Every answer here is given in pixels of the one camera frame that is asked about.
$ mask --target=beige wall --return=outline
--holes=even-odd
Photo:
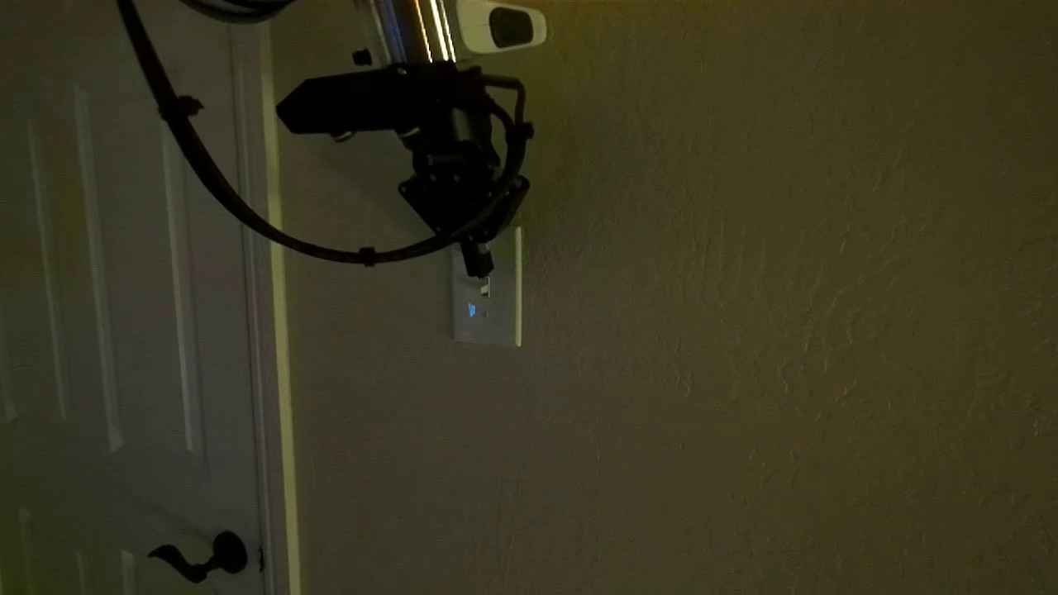
[[[1058,3],[540,6],[526,349],[292,257],[310,591],[1058,591]],[[419,234],[394,144],[285,136],[289,223]]]

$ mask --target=door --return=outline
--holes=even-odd
[[[237,170],[231,29],[142,3]],[[0,6],[0,595],[259,595],[247,241],[160,126],[113,0]],[[241,576],[149,557],[205,563],[224,527]]]

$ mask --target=door frame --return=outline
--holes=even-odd
[[[272,25],[231,25],[231,51],[241,127],[237,181],[247,203],[280,223]],[[285,246],[245,231],[245,260],[264,589],[268,595],[303,595]]]

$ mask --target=white door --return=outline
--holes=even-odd
[[[142,0],[237,170],[231,29]],[[0,595],[264,591],[245,234],[160,126],[113,0],[0,0]],[[193,589],[231,527],[241,576]]]

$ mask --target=black door handle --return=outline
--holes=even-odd
[[[188,557],[174,544],[160,544],[151,557],[167,563],[188,580],[205,580],[215,568],[237,576],[252,563],[245,543],[236,532],[221,532],[213,538],[213,557],[205,566],[188,566]]]

